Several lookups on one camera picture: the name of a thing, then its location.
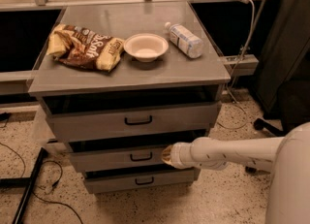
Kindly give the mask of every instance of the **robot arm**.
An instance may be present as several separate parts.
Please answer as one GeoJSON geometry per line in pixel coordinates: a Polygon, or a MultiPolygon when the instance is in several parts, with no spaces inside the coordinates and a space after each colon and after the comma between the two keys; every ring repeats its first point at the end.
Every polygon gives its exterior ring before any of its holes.
{"type": "Polygon", "coordinates": [[[197,138],[163,151],[177,169],[224,169],[233,162],[271,172],[266,224],[310,223],[310,122],[284,138],[221,142],[197,138]]]}

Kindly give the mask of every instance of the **white bottle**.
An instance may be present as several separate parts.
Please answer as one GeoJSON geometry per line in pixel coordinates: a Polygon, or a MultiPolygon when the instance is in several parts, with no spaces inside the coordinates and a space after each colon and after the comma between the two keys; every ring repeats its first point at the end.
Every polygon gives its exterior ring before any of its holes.
{"type": "Polygon", "coordinates": [[[202,55],[204,43],[190,30],[180,24],[171,25],[170,22],[165,24],[165,28],[169,31],[170,40],[190,58],[202,55]]]}

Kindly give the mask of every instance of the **floor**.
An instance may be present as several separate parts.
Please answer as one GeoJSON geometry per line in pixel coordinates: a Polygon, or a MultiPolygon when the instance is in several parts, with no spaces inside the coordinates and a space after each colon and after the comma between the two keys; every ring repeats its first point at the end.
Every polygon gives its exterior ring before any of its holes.
{"type": "MultiPolygon", "coordinates": [[[[253,122],[263,113],[246,90],[234,93],[237,103],[223,95],[218,122],[209,136],[224,141],[272,137],[265,130],[256,131],[253,122]]],[[[0,173],[3,178],[30,176],[41,146],[49,155],[24,215],[28,223],[170,223],[170,224],[261,224],[264,223],[269,175],[251,176],[244,167],[231,164],[224,171],[201,171],[191,185],[177,184],[140,190],[91,195],[83,186],[81,174],[71,166],[61,144],[46,145],[52,134],[43,122],[37,103],[0,106],[0,112],[12,115],[0,126],[0,173]],[[25,165],[14,152],[24,160],[25,165]]],[[[271,124],[279,127],[278,120],[271,124]]],[[[0,223],[12,223],[22,196],[22,189],[1,189],[0,223]]]]}

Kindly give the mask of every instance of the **brown chip bag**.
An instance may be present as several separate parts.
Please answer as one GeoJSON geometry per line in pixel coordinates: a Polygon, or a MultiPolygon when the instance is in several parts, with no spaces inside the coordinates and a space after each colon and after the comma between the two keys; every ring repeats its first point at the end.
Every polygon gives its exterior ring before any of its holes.
{"type": "Polygon", "coordinates": [[[124,40],[102,36],[78,26],[59,24],[49,36],[46,54],[66,65],[112,70],[120,60],[124,40]]]}

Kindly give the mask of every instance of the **white bowl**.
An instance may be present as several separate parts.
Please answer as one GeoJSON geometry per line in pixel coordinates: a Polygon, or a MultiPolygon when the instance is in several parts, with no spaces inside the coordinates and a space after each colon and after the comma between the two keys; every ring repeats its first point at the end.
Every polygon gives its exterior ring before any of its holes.
{"type": "Polygon", "coordinates": [[[125,41],[127,53],[141,62],[151,62],[163,55],[169,45],[166,39],[155,34],[137,34],[125,41]]]}

